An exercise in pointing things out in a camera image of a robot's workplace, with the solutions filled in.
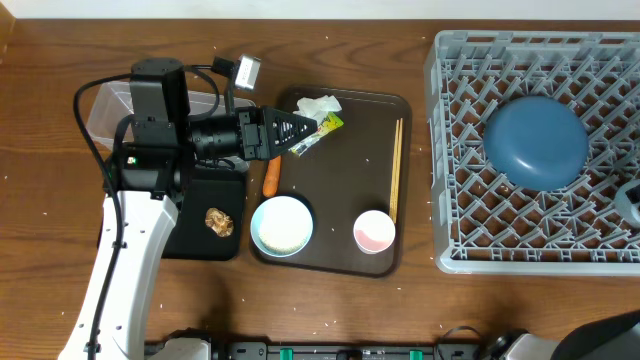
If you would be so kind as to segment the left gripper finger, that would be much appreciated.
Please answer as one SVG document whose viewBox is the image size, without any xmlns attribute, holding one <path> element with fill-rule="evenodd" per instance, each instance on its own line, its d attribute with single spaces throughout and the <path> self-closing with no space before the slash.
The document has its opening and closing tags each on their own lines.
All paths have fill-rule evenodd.
<svg viewBox="0 0 640 360">
<path fill-rule="evenodd" d="M 317 122 L 313 119 L 274 107 L 264 106 L 262 115 L 269 134 L 313 134 L 318 128 Z"/>
<path fill-rule="evenodd" d="M 290 152 L 295 156 L 301 157 L 318 141 L 319 141 L 318 132 L 309 134 L 304 139 L 295 138 L 295 137 L 290 137 L 289 139 L 275 139 L 273 141 L 273 146 L 270 152 L 273 158 L 287 152 Z"/>
</svg>

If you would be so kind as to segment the brown food scrap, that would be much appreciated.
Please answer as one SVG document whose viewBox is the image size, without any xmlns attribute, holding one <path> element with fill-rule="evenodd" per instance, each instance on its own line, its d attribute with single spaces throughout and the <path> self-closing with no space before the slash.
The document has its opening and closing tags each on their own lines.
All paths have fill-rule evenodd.
<svg viewBox="0 0 640 360">
<path fill-rule="evenodd" d="M 234 231 L 234 222 L 218 208 L 210 208 L 205 214 L 205 225 L 219 237 L 229 237 Z"/>
</svg>

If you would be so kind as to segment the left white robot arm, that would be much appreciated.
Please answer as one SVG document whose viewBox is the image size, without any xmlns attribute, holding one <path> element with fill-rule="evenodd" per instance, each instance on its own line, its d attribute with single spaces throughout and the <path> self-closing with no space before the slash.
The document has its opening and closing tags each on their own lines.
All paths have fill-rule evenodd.
<svg viewBox="0 0 640 360">
<path fill-rule="evenodd" d="M 236 107 L 260 62 L 211 65 L 173 58 L 135 63 L 126 74 L 133 111 L 98 157 L 106 193 L 100 243 L 65 359 L 140 359 L 166 243 L 207 170 L 229 157 L 272 160 L 311 136 L 317 123 L 270 106 Z"/>
</svg>

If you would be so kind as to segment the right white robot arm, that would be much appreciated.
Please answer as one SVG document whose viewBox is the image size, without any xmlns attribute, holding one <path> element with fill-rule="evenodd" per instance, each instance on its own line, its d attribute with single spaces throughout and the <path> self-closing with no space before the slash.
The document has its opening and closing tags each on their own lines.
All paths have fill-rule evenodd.
<svg viewBox="0 0 640 360">
<path fill-rule="evenodd" d="M 489 360 L 625 360 L 639 358 L 639 311 L 583 325 L 562 341 L 526 331 L 496 340 L 477 359 Z"/>
</svg>

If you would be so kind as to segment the pink white cup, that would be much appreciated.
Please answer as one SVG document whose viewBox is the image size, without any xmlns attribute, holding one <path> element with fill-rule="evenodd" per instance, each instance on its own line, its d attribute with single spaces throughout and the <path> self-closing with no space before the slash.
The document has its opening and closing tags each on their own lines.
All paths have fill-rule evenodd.
<svg viewBox="0 0 640 360">
<path fill-rule="evenodd" d="M 396 227 L 387 213 L 368 210 L 355 220 L 353 237 L 362 252 L 377 254 L 385 251 L 394 243 Z"/>
</svg>

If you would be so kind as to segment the dark blue plate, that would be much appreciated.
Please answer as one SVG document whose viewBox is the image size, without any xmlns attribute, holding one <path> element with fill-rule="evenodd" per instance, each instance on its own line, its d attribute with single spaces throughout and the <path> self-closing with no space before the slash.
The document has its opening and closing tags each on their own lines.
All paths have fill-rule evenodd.
<svg viewBox="0 0 640 360">
<path fill-rule="evenodd" d="M 511 183 L 529 190 L 554 191 L 581 174 L 589 139 L 579 117 L 564 104 L 526 96 L 491 115 L 483 146 L 491 165 Z"/>
</svg>

